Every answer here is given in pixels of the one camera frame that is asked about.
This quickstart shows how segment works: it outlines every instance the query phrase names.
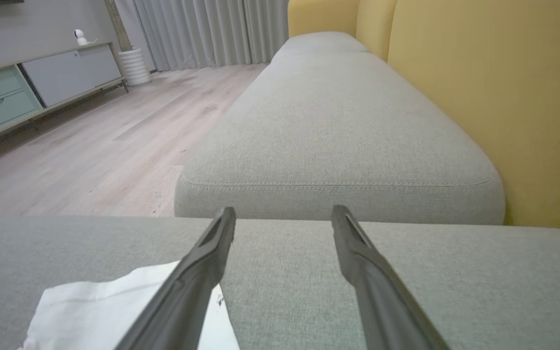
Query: sofa armrest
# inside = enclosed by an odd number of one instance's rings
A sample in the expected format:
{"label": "sofa armrest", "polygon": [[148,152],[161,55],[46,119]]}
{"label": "sofa armrest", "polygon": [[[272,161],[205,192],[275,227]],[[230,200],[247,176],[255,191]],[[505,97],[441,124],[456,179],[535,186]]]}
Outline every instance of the sofa armrest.
{"label": "sofa armrest", "polygon": [[290,0],[289,37],[315,32],[356,35],[360,0]]}

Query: sofa seam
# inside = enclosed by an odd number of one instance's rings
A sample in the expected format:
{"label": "sofa seam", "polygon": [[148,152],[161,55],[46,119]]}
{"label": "sofa seam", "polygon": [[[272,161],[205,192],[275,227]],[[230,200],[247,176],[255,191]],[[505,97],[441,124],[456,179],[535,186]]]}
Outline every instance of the sofa seam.
{"label": "sofa seam", "polygon": [[297,55],[290,55],[289,57],[280,57],[277,58],[275,61],[273,60],[273,58],[271,58],[271,62],[269,62],[269,64],[275,64],[277,62],[282,62],[284,60],[291,60],[291,59],[295,59],[295,58],[302,58],[302,57],[330,57],[330,56],[340,56],[340,55],[347,55],[347,54],[353,54],[353,53],[369,53],[370,55],[373,55],[375,57],[377,57],[377,55],[375,55],[374,53],[372,53],[371,51],[369,51],[368,48],[366,48],[366,51],[340,51],[340,52],[316,52],[316,53],[303,53],[303,54],[297,54]]}
{"label": "sofa seam", "polygon": [[494,180],[494,175],[488,179],[473,184],[455,184],[453,182],[440,182],[436,184],[420,184],[420,182],[236,182],[231,184],[221,182],[191,182],[181,179],[189,186],[207,188],[238,188],[249,186],[252,188],[331,188],[331,187],[360,187],[360,188],[471,188],[487,184]]}
{"label": "sofa seam", "polygon": [[282,190],[298,190],[298,189],[311,189],[316,191],[325,191],[331,190],[335,188],[343,188],[343,187],[351,187],[353,189],[371,189],[371,190],[386,190],[386,189],[398,189],[402,191],[440,191],[446,189],[468,189],[468,188],[479,188],[484,186],[485,184],[489,184],[491,180],[490,178],[488,181],[480,182],[478,184],[473,184],[469,186],[402,186],[402,185],[385,185],[385,186],[360,186],[360,185],[344,185],[344,186],[331,186],[331,185],[324,185],[324,186],[304,186],[304,185],[284,185],[284,186],[251,186],[251,185],[243,185],[243,184],[231,184],[231,185],[204,185],[204,184],[196,184],[193,182],[189,182],[186,180],[182,180],[181,183],[185,186],[190,188],[198,188],[198,189],[225,189],[231,191],[241,191],[246,189],[262,189],[262,190],[269,190],[269,189],[282,189]]}

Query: white plant pot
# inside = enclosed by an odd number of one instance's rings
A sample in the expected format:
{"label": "white plant pot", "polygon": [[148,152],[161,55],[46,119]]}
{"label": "white plant pot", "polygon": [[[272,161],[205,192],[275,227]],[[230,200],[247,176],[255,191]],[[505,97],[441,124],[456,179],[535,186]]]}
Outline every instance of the white plant pot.
{"label": "white plant pot", "polygon": [[144,64],[142,49],[119,52],[118,55],[120,55],[120,62],[122,62],[129,86],[142,86],[151,82],[151,74]]}

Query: wall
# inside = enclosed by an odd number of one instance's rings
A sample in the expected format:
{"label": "wall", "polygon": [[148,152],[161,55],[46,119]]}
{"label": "wall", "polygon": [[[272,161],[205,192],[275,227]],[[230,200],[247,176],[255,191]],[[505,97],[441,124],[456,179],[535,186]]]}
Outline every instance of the wall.
{"label": "wall", "polygon": [[113,41],[116,32],[102,0],[25,0],[0,5],[0,64],[76,46],[75,29],[89,41]]}

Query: gray curtain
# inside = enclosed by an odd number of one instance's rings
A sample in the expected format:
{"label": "gray curtain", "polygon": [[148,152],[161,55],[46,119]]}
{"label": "gray curtain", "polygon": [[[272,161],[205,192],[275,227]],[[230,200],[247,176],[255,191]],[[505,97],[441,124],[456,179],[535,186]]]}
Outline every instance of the gray curtain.
{"label": "gray curtain", "polygon": [[289,0],[134,0],[157,70],[269,62]]}

